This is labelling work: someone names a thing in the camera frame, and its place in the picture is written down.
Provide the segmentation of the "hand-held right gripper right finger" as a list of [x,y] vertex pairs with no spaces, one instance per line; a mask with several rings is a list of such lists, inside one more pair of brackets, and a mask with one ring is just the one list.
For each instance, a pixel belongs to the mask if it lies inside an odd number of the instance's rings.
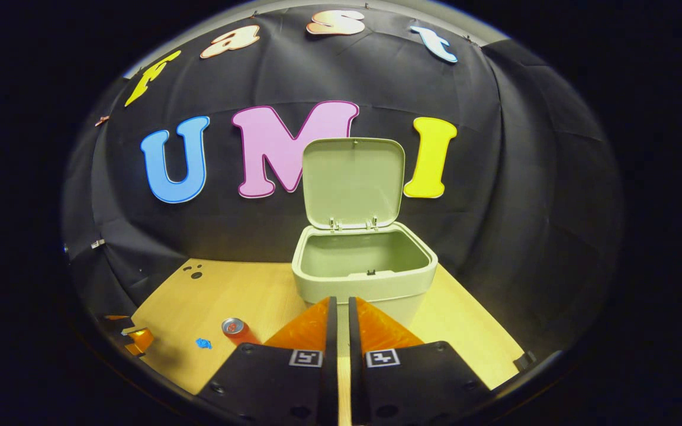
[[348,307],[352,424],[451,425],[492,396],[448,342],[422,342],[363,299]]

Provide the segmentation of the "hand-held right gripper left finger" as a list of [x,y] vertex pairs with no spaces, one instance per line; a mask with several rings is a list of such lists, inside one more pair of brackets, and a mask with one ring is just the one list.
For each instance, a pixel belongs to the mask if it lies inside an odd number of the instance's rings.
[[338,425],[337,300],[320,303],[321,350],[240,343],[198,399],[233,425]]

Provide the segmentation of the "red pop can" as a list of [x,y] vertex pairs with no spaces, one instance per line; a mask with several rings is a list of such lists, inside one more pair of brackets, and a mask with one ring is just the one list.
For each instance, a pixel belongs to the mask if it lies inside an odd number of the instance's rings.
[[222,329],[224,336],[236,346],[241,343],[262,344],[248,324],[240,318],[226,318],[220,324],[220,329]]

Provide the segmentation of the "pale green garbage bin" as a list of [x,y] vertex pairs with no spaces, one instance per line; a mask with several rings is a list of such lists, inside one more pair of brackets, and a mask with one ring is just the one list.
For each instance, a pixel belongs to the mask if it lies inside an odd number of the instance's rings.
[[320,138],[301,159],[309,225],[292,259],[298,293],[308,303],[358,297],[411,324],[438,257],[398,221],[404,149],[389,138]]

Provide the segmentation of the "wooden desktop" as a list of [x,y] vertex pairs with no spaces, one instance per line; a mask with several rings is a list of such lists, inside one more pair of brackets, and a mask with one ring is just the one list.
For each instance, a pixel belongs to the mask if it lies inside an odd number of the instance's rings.
[[[133,314],[136,327],[155,339],[144,364],[197,394],[234,350],[220,324],[246,321],[260,341],[305,310],[288,263],[239,263],[190,259],[172,273]],[[410,324],[426,343],[447,341],[491,390],[519,372],[525,353],[476,298],[439,265]],[[212,349],[198,348],[205,338]]]

